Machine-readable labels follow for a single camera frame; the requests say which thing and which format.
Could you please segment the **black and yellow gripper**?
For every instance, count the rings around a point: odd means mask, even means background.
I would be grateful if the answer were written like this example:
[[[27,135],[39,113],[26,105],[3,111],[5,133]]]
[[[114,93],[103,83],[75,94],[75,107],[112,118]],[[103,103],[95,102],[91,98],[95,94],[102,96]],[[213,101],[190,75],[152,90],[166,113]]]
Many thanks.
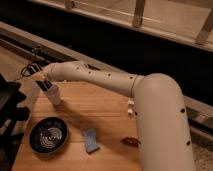
[[[45,80],[45,76],[43,73],[42,68],[37,63],[31,63],[27,67],[27,71],[30,74],[30,77],[34,80],[43,80],[43,81],[37,81],[37,84],[42,90],[49,90],[52,86],[52,83],[50,81]]]

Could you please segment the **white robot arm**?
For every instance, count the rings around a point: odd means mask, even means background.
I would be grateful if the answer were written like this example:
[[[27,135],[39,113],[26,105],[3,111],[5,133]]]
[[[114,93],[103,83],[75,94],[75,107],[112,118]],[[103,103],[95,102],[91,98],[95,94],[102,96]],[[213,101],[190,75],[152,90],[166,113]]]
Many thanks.
[[[93,70],[83,61],[27,67],[29,76],[54,89],[56,81],[84,81],[134,100],[143,171],[196,171],[181,88],[168,75]]]

